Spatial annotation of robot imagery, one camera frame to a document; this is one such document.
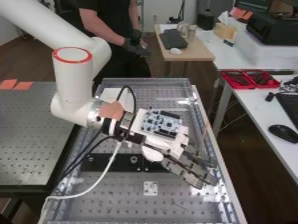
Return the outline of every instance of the black case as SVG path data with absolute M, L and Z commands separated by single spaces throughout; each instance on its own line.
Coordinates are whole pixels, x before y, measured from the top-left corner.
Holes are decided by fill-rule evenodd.
M 210 10 L 206 10 L 204 13 L 198 13 L 197 25 L 204 30 L 213 30 L 214 16 L 212 15 Z
M 268 45 L 298 46 L 298 21 L 276 19 L 269 13 L 254 13 L 246 29 Z

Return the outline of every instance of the hand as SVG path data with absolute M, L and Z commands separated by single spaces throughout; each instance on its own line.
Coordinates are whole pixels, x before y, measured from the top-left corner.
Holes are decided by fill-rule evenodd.
M 137 54 L 141 57 L 148 57 L 152 55 L 151 52 L 140 44 L 133 45 L 131 39 L 125 39 L 123 47 L 127 51 Z
M 143 32 L 140 30 L 133 30 L 133 34 L 131 38 L 132 44 L 140 45 L 141 38 L 143 38 Z
M 119 101 L 115 101 L 113 103 L 105 103 L 100 107 L 100 117 L 116 119 L 120 121 L 123 115 L 124 115 L 124 108 Z

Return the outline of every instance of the white desk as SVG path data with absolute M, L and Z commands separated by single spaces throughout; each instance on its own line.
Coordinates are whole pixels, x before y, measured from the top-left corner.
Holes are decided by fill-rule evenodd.
M 288 81 L 294 78 L 294 75 L 274 76 L 274 78 L 280 81 Z M 233 93 L 298 184 L 298 145 L 276 137 L 269 132 L 268 128 L 274 124 L 282 124 L 296 131 L 297 129 L 278 100 L 274 98 L 272 102 L 265 101 L 269 92 L 278 92 L 278 89 L 234 90 L 225 82 L 225 91 L 220 101 L 213 131 L 217 136 L 229 104 L 229 98 Z
M 256 66 L 240 52 L 236 47 L 230 47 L 212 31 L 197 30 L 197 37 L 204 41 L 209 51 L 216 56 L 214 65 L 218 70 L 229 69 L 262 69 L 270 70 L 289 70 L 288 66 L 273 63 L 270 66 Z

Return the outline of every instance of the circuit board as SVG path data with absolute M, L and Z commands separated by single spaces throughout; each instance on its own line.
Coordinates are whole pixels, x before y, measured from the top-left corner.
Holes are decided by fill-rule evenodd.
M 181 125 L 180 115 L 151 109 L 147 112 L 141 130 L 174 139 Z

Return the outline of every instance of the red ring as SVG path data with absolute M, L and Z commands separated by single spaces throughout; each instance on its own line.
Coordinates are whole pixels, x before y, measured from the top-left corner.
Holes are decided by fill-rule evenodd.
M 80 50 L 85 51 L 87 54 L 88 54 L 87 58 L 83 59 L 83 60 L 79 60 L 79 61 L 69 61 L 69 60 L 65 60 L 65 59 L 63 59 L 61 57 L 59 57 L 59 51 L 63 50 L 63 49 L 68 49 L 68 48 L 76 48 L 76 49 L 80 49 Z M 83 48 L 79 48 L 79 47 L 63 47 L 63 48 L 59 48 L 57 50 L 53 51 L 53 57 L 55 57 L 59 61 L 61 61 L 61 62 L 64 62 L 64 63 L 69 63 L 69 64 L 81 64 L 81 63 L 84 63 L 84 62 L 91 61 L 93 56 L 92 56 L 91 52 L 89 52 L 88 50 L 83 49 Z

